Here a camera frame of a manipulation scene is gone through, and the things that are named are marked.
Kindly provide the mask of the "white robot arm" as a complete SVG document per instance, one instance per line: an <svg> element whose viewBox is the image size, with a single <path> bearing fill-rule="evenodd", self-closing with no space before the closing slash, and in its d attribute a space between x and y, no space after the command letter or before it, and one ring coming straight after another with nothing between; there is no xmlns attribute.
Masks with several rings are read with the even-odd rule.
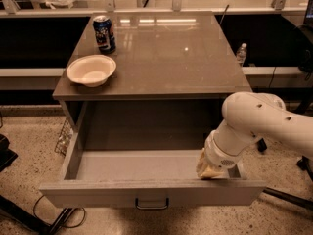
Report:
<svg viewBox="0 0 313 235"><path fill-rule="evenodd" d="M222 116L222 122L204 141L196 168L200 179L222 175L238 163L247 146L264 137L313 160L313 117L287 111L273 94L233 93L222 104Z"/></svg>

